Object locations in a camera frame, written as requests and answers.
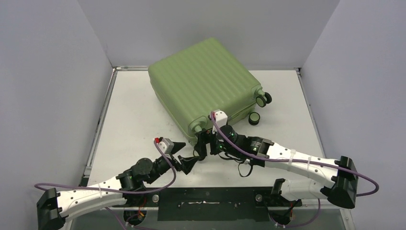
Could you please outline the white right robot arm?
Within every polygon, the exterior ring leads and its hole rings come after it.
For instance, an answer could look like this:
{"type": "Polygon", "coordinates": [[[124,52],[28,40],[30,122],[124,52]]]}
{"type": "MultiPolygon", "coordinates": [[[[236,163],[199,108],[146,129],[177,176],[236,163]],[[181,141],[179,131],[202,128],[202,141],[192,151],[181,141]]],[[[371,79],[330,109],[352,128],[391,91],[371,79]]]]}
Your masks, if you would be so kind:
{"type": "Polygon", "coordinates": [[[358,176],[354,174],[356,167],[351,158],[341,156],[336,160],[311,156],[269,139],[238,134],[230,125],[221,127],[221,131],[229,141],[218,132],[202,130],[195,134],[194,149],[205,154],[206,144],[210,144],[213,155],[223,152],[251,167],[276,168],[304,177],[300,180],[277,179],[271,191],[275,204],[318,198],[342,208],[355,207],[358,176]]]}

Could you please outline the green suitcase with blue lining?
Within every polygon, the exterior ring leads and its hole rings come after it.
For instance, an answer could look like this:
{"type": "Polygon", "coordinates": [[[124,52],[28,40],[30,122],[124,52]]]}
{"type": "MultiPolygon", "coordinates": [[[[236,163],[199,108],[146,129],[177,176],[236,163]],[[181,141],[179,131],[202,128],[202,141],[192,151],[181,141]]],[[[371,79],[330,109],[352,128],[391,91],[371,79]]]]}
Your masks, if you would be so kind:
{"type": "Polygon", "coordinates": [[[150,84],[191,145],[212,128],[209,115],[221,110],[235,124],[272,98],[261,83],[217,39],[211,37],[148,67],[150,84]]]}

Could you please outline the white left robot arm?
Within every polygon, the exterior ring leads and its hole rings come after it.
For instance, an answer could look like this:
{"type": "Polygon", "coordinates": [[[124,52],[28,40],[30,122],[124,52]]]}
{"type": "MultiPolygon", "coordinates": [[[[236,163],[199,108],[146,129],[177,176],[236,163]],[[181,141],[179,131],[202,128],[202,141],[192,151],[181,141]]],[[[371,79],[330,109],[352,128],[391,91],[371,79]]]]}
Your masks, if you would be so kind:
{"type": "Polygon", "coordinates": [[[168,188],[175,182],[177,172],[188,174],[200,160],[198,155],[173,156],[185,147],[183,142],[164,138],[156,139],[154,145],[161,154],[159,158],[141,158],[129,169],[98,184],[35,184],[35,188],[43,190],[36,203],[38,229],[59,230],[66,222],[105,207],[137,206],[143,196],[168,188]]]}

